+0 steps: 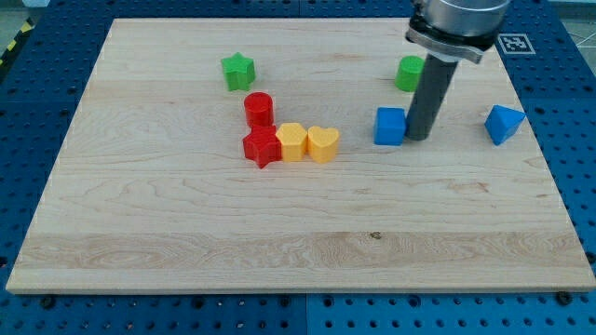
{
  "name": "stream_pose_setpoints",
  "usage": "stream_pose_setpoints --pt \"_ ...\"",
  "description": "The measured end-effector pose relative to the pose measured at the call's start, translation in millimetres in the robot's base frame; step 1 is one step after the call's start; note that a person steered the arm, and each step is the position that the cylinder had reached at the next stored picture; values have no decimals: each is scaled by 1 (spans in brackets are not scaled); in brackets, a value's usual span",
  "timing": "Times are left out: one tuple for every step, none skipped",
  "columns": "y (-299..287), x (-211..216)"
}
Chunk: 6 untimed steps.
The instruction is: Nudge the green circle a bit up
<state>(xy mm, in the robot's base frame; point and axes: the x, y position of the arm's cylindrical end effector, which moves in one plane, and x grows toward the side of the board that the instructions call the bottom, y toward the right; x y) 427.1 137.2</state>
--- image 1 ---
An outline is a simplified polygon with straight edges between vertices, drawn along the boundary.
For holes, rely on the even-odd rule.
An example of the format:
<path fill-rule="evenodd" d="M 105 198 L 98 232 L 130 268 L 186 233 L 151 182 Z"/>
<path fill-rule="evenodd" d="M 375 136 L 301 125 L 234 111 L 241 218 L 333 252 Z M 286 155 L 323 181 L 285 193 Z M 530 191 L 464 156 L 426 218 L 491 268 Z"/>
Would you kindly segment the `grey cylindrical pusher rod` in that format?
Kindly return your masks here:
<path fill-rule="evenodd" d="M 429 137 L 457 65 L 457 61 L 427 55 L 406 116 L 405 136 L 409 140 L 424 141 Z"/>

